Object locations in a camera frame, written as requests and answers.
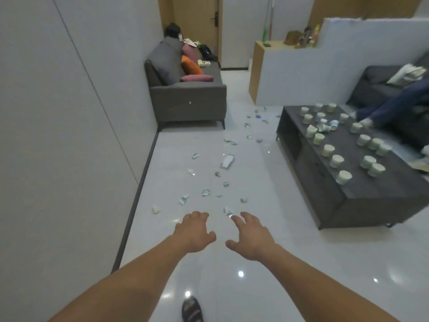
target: forearm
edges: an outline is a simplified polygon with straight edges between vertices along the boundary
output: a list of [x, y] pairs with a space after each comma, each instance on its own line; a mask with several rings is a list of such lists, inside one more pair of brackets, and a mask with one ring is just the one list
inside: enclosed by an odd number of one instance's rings
[[50, 322], [149, 320], [171, 273], [185, 254], [180, 242], [169, 236], [92, 286]]
[[398, 322], [277, 244], [260, 261], [281, 283], [306, 322]]

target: pink pillow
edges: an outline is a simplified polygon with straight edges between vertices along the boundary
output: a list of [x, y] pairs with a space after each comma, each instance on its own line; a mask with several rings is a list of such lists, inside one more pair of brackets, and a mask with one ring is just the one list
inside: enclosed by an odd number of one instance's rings
[[188, 81], [204, 81], [204, 82], [212, 82], [212, 75], [185, 75], [185, 77], [181, 77], [180, 81], [188, 82]]
[[188, 43], [185, 43], [185, 45], [183, 45], [182, 47], [182, 51], [188, 58], [198, 64], [198, 56], [195, 53], [195, 47], [192, 47]]

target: hand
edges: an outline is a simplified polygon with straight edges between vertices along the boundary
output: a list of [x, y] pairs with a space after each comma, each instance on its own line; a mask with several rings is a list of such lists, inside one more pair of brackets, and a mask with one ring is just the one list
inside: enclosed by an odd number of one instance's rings
[[267, 227], [263, 227], [258, 217], [241, 212], [239, 216], [231, 216], [231, 219], [239, 229], [239, 242], [233, 240], [226, 241], [228, 249], [237, 252], [245, 259], [260, 261], [264, 254], [275, 246], [274, 238]]
[[194, 211], [186, 214], [182, 223], [176, 225], [173, 237], [183, 246], [186, 253], [202, 251], [216, 240], [215, 232], [207, 234], [207, 218], [207, 212]]

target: orange pillow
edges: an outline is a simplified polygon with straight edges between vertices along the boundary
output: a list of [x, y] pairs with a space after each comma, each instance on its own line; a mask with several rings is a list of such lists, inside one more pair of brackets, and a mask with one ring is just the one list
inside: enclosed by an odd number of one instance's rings
[[204, 74], [198, 64], [188, 58], [186, 55], [182, 55], [182, 68], [187, 75], [202, 75]]

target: sofa armrest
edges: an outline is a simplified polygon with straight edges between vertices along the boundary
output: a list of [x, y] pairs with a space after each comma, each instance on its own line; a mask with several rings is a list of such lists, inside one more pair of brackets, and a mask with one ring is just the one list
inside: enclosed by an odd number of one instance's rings
[[363, 78], [371, 85], [383, 84], [393, 77], [400, 68], [402, 68], [401, 65], [369, 66], [365, 69]]
[[227, 86], [189, 81], [149, 88], [158, 122], [223, 120], [227, 113]]

